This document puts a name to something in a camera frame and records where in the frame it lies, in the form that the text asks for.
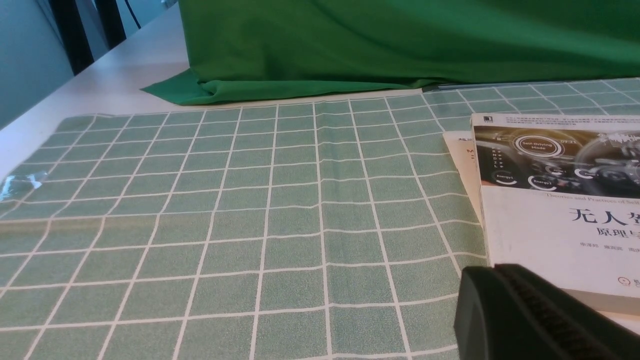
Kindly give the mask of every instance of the cable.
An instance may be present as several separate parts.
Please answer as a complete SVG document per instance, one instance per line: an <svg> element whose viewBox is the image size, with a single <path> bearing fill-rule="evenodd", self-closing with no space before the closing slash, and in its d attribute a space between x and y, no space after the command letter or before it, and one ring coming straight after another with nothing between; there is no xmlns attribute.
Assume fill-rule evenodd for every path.
<svg viewBox="0 0 640 360"><path fill-rule="evenodd" d="M133 21L136 22L136 26L138 27L138 29L141 29L140 23L138 22L138 18L136 17L136 14L133 13L133 9L131 8L131 5L129 4L129 0L124 0L124 3L127 5L127 8L129 9L129 13L131 14L131 17L133 18Z"/></svg>

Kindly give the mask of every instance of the green checkered tablecloth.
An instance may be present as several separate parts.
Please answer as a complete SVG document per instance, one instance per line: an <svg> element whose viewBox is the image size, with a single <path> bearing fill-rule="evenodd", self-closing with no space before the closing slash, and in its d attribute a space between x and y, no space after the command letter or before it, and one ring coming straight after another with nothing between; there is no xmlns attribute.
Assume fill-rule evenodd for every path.
<svg viewBox="0 0 640 360"><path fill-rule="evenodd" d="M0 357L457 359L473 111L640 114L640 80L64 120L0 202Z"/></svg>

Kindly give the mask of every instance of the book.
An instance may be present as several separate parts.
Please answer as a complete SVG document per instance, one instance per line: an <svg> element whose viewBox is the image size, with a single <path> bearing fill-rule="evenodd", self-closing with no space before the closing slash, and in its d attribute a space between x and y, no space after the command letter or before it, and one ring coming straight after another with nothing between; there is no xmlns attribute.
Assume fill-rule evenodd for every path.
<svg viewBox="0 0 640 360"><path fill-rule="evenodd" d="M593 309L640 316L640 117L471 121L488 264L518 263Z"/></svg>
<svg viewBox="0 0 640 360"><path fill-rule="evenodd" d="M476 147L471 131L446 131L442 133L449 149L456 170L460 174L462 186L465 188L471 206L478 217L480 214L480 182L476 170Z"/></svg>

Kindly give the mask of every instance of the green cloth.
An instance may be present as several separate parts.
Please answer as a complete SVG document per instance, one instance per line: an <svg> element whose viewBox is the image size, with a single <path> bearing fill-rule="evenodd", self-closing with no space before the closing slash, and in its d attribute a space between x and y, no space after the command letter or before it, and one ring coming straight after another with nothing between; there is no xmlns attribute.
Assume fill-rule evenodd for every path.
<svg viewBox="0 0 640 360"><path fill-rule="evenodd" d="M638 0L180 0L177 104L640 75Z"/></svg>

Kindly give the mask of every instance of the gray wall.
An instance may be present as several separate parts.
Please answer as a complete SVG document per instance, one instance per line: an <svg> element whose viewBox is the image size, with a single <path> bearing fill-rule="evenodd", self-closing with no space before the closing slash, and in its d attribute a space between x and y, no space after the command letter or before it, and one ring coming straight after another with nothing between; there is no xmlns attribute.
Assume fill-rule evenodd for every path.
<svg viewBox="0 0 640 360"><path fill-rule="evenodd" d="M72 77L36 1L0 0L0 128Z"/></svg>

